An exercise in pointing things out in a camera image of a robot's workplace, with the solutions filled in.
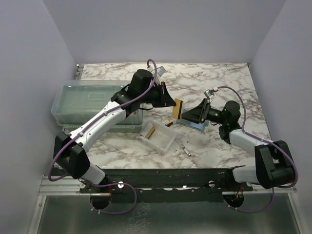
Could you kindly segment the green leather card holder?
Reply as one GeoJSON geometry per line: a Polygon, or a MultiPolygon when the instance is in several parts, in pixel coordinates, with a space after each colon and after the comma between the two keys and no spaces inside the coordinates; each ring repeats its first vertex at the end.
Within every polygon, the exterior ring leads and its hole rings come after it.
{"type": "Polygon", "coordinates": [[[176,123],[200,132],[204,132],[205,127],[209,125],[208,121],[205,121],[204,123],[193,123],[185,119],[177,119],[176,123]]]}

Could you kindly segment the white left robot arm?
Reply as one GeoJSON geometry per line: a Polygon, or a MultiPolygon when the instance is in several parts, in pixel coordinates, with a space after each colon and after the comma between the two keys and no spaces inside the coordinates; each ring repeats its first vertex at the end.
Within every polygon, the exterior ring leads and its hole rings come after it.
{"type": "Polygon", "coordinates": [[[106,174],[90,162],[87,153],[100,136],[142,104],[150,104],[154,108],[176,106],[166,84],[157,83],[156,76],[157,73],[148,70],[137,70],[131,82],[114,93],[106,106],[87,123],[68,134],[60,132],[55,138],[53,163],[72,178],[89,181],[96,192],[104,192],[108,187],[106,174]]]}

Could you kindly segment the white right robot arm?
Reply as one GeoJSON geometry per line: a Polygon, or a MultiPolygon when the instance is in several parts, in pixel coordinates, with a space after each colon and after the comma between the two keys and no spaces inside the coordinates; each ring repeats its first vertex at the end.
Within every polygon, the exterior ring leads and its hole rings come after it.
{"type": "Polygon", "coordinates": [[[226,102],[224,108],[218,110],[203,99],[197,107],[182,113],[181,118],[196,124],[206,120],[219,124],[219,136],[223,141],[254,155],[254,166],[238,166],[232,170],[232,175],[225,177],[224,185],[228,190],[235,191],[244,182],[261,185],[265,189],[293,186],[298,173],[287,143],[248,135],[238,123],[240,115],[240,105],[235,101],[226,102]]]}

